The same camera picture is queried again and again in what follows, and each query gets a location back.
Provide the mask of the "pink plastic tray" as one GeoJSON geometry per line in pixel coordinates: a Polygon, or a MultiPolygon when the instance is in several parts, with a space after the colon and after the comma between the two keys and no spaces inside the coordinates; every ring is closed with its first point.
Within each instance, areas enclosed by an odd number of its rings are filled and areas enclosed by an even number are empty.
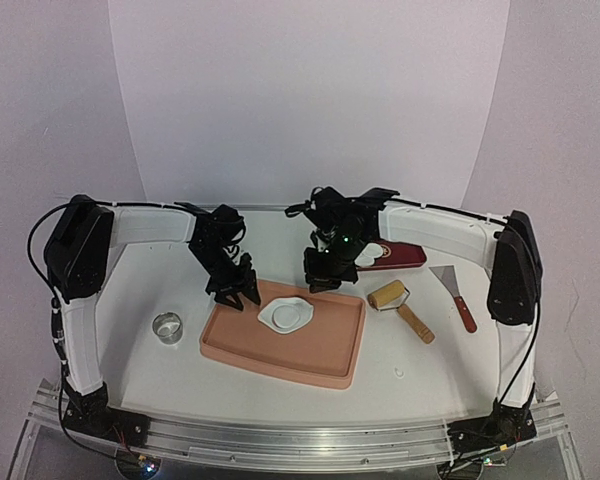
{"type": "Polygon", "coordinates": [[[200,337],[200,352],[211,360],[253,373],[314,387],[350,387],[364,330],[366,304],[337,293],[313,295],[307,289],[260,280],[263,304],[243,311],[217,305],[200,337]],[[311,319],[282,332],[259,315],[284,299],[301,299],[311,319]]]}

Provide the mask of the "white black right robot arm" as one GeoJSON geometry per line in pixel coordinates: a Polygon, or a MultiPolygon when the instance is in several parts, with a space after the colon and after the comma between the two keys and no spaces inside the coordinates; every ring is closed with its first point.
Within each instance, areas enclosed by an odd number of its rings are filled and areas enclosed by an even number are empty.
{"type": "Polygon", "coordinates": [[[380,187],[359,196],[316,187],[285,214],[302,215],[314,227],[303,260],[313,293],[356,282],[355,261],[378,240],[421,246],[441,255],[445,264],[431,266],[431,274],[446,285],[469,329],[477,323],[464,297],[470,281],[477,281],[497,331],[498,384],[490,414],[450,424],[453,451],[465,457],[492,453],[535,436],[530,408],[536,389],[543,266],[526,213],[472,213],[406,200],[398,191],[380,187]]]}

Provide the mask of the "wooden rolling pin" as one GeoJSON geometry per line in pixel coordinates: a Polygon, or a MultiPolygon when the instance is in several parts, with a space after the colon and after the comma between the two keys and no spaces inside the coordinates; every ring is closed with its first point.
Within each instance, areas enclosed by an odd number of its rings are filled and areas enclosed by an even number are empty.
{"type": "Polygon", "coordinates": [[[408,306],[410,291],[400,281],[394,280],[367,295],[367,301],[372,309],[378,312],[395,311],[420,338],[429,345],[435,335],[431,329],[408,306]]]}

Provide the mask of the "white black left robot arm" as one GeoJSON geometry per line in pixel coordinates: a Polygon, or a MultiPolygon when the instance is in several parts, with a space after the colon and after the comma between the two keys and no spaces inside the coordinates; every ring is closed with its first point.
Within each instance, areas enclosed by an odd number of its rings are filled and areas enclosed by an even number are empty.
{"type": "Polygon", "coordinates": [[[149,420],[112,408],[100,369],[96,306],[109,275],[109,254],[132,244],[185,244],[207,272],[215,303],[241,311],[260,304],[251,256],[239,244],[244,217],[222,204],[212,211],[187,202],[106,202],[76,195],[52,210],[60,216],[32,267],[49,288],[51,338],[69,405],[59,415],[68,432],[140,447],[149,420]]]}

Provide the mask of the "round cut dough wrapper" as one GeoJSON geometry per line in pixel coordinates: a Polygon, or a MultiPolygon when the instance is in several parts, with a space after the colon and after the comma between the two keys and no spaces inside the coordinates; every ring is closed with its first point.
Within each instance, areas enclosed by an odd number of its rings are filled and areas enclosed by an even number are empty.
{"type": "Polygon", "coordinates": [[[280,330],[291,330],[301,321],[301,314],[293,305],[278,306],[272,313],[272,323],[280,330]]]}

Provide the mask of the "white dough piece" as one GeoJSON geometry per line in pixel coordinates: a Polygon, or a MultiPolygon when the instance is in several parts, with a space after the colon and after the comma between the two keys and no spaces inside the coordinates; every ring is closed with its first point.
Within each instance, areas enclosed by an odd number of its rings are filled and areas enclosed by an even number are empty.
{"type": "Polygon", "coordinates": [[[311,322],[314,314],[314,306],[300,297],[282,297],[269,302],[257,315],[257,320],[280,335],[291,334],[311,322]],[[301,314],[301,321],[291,330],[280,330],[272,323],[273,311],[281,305],[293,305],[301,314]]]}

